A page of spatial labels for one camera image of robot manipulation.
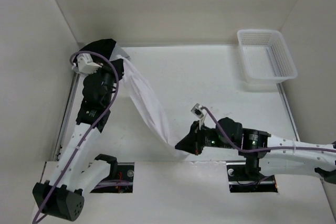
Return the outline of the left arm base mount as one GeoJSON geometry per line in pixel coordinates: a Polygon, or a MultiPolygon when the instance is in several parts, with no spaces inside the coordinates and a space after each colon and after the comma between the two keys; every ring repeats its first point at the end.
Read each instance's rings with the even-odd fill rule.
{"type": "Polygon", "coordinates": [[[117,160],[110,165],[110,173],[91,191],[94,194],[133,193],[134,163],[119,163],[117,160]]]}

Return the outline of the white plastic basket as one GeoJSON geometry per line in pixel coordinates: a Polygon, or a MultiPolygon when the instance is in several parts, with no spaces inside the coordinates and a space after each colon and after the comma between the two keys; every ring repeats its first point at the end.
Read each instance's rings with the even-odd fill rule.
{"type": "Polygon", "coordinates": [[[250,84],[279,84],[298,76],[281,32],[271,29],[241,29],[238,49],[246,81],[250,84]]]}

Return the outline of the right aluminium table rail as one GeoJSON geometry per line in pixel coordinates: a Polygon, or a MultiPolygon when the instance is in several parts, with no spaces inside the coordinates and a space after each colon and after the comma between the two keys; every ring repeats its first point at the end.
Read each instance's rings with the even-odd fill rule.
{"type": "Polygon", "coordinates": [[[278,88],[278,92],[281,96],[282,103],[285,107],[287,117],[288,117],[288,119],[291,123],[293,132],[295,134],[295,139],[296,139],[296,141],[300,142],[300,136],[299,136],[299,133],[298,133],[298,129],[297,129],[297,126],[296,126],[296,123],[295,123],[295,120],[294,120],[294,117],[293,117],[293,114],[292,114],[292,111],[291,111],[291,108],[290,108],[290,105],[289,105],[289,102],[288,102],[288,99],[287,99],[287,96],[286,96],[286,93],[285,93],[285,90],[284,90],[284,87],[283,87],[282,83],[278,83],[277,88],[278,88]]]}

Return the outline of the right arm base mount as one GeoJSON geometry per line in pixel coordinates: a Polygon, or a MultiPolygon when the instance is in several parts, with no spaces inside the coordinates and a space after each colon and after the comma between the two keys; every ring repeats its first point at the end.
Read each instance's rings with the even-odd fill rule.
{"type": "Polygon", "coordinates": [[[248,157],[245,161],[226,163],[229,191],[231,193],[277,193],[275,176],[261,174],[259,160],[248,157]]]}

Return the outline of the white tank top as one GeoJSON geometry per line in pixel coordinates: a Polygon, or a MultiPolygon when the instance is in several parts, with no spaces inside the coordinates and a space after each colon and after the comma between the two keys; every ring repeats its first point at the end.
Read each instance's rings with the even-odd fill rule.
{"type": "Polygon", "coordinates": [[[121,60],[124,76],[109,120],[109,129],[119,133],[113,140],[138,161],[185,160],[188,154],[174,148],[177,135],[148,80],[128,58],[117,55],[114,59],[121,60]]]}

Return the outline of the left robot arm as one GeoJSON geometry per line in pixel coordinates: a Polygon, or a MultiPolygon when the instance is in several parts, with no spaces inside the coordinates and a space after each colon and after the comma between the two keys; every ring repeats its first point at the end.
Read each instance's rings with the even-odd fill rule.
{"type": "Polygon", "coordinates": [[[75,221],[84,206],[85,195],[100,181],[113,181],[118,175],[116,157],[99,154],[91,166],[84,162],[94,142],[101,135],[124,75],[123,59],[106,63],[90,62],[83,80],[82,102],[70,141],[52,175],[33,187],[33,197],[38,207],[33,223],[46,216],[75,221]]]}

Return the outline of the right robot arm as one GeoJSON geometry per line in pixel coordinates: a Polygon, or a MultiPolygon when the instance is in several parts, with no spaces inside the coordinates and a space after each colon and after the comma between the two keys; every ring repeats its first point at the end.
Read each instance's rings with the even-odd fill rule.
{"type": "Polygon", "coordinates": [[[233,168],[230,178],[258,181],[272,175],[307,175],[335,184],[335,144],[316,146],[247,129],[230,118],[222,118],[215,128],[195,121],[175,149],[199,155],[206,147],[233,149],[245,159],[233,168]]]}

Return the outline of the grey folded tank top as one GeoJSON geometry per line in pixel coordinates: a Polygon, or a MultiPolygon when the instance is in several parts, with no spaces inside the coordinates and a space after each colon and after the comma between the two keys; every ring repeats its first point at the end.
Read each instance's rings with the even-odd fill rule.
{"type": "Polygon", "coordinates": [[[118,44],[115,44],[114,49],[111,53],[110,60],[116,60],[118,59],[118,56],[122,56],[127,60],[131,60],[131,57],[127,52],[125,52],[118,44]]]}

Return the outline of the left aluminium table rail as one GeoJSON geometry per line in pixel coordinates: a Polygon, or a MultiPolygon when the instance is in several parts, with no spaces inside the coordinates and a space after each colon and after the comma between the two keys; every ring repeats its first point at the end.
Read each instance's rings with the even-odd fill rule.
{"type": "Polygon", "coordinates": [[[60,129],[59,129],[59,132],[58,132],[58,136],[57,136],[57,139],[56,139],[55,149],[54,149],[54,152],[53,152],[53,155],[52,155],[53,156],[52,157],[53,161],[59,161],[59,158],[61,157],[61,152],[62,152],[64,142],[65,142],[65,138],[66,138],[66,132],[67,132],[68,124],[69,124],[71,110],[72,110],[72,106],[74,104],[76,91],[77,91],[77,87],[78,87],[78,83],[79,83],[80,75],[78,73],[74,72],[74,71],[72,73],[73,73],[73,75],[72,75],[72,81],[71,81],[71,85],[70,85],[68,100],[67,100],[67,103],[66,103],[66,107],[65,107],[63,117],[62,117],[60,129]]]}

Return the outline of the black folded tank top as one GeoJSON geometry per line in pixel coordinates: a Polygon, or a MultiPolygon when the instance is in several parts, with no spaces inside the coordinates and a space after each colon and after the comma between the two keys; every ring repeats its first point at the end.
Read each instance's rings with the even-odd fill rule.
{"type": "Polygon", "coordinates": [[[93,41],[80,49],[80,51],[91,51],[104,56],[111,61],[111,55],[115,48],[116,41],[113,39],[100,39],[93,41]]]}

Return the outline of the aluminium table rail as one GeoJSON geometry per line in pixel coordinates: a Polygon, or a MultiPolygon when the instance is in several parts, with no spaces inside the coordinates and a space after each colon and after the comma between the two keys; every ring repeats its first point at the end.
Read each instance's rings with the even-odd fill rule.
{"type": "Polygon", "coordinates": [[[72,110],[72,106],[74,104],[76,91],[77,91],[77,87],[78,87],[78,83],[79,83],[80,75],[78,73],[74,72],[74,71],[72,73],[73,73],[73,75],[72,75],[72,81],[71,81],[71,85],[70,85],[68,100],[67,100],[67,103],[66,103],[66,107],[65,107],[63,117],[62,117],[60,129],[59,129],[59,132],[58,132],[58,136],[57,136],[57,139],[56,139],[55,149],[54,149],[54,152],[53,152],[53,155],[52,155],[53,156],[52,157],[53,161],[59,161],[59,158],[61,157],[61,152],[62,152],[64,142],[65,142],[65,138],[66,138],[66,132],[67,132],[68,124],[69,124],[71,110],[72,110]]]}
{"type": "Polygon", "coordinates": [[[293,117],[293,114],[292,114],[292,111],[291,111],[291,108],[290,108],[290,105],[289,105],[289,102],[288,102],[288,99],[287,99],[287,96],[286,96],[286,93],[285,93],[285,90],[284,90],[284,87],[283,87],[282,83],[278,83],[277,88],[278,88],[278,92],[281,96],[282,103],[285,107],[287,117],[288,117],[288,119],[291,123],[293,132],[295,134],[295,139],[296,139],[296,141],[300,142],[300,136],[299,136],[299,133],[298,133],[298,129],[297,129],[297,126],[296,126],[296,123],[295,123],[295,120],[294,120],[294,117],[293,117]]]}

